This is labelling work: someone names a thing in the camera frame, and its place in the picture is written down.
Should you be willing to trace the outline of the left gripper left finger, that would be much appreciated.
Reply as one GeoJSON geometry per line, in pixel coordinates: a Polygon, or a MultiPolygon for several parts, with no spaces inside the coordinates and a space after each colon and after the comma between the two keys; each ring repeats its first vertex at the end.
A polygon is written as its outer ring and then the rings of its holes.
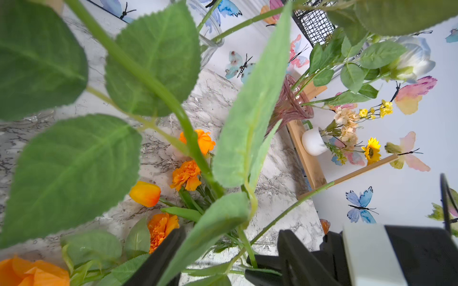
{"type": "Polygon", "coordinates": [[[185,230],[173,230],[124,286],[158,286],[159,280],[185,238],[185,230]]]}

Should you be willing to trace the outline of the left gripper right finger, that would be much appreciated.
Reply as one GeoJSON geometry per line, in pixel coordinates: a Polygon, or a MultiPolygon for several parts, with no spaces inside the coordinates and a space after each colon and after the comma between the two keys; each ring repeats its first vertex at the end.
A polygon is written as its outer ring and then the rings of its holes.
{"type": "Polygon", "coordinates": [[[309,251],[291,230],[281,230],[277,241],[284,286],[338,286],[333,257],[309,251]]]}

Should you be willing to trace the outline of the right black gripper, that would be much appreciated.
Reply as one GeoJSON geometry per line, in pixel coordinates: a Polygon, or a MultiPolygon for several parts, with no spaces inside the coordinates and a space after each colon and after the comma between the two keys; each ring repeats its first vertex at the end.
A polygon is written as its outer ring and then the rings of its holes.
{"type": "MultiPolygon", "coordinates": [[[[458,283],[458,248],[441,228],[384,225],[407,280],[407,286],[455,286],[458,283]]],[[[352,286],[342,232],[329,232],[318,251],[333,257],[339,286],[352,286]]],[[[257,255],[258,269],[246,270],[255,286],[283,286],[280,258],[257,255]]]]}

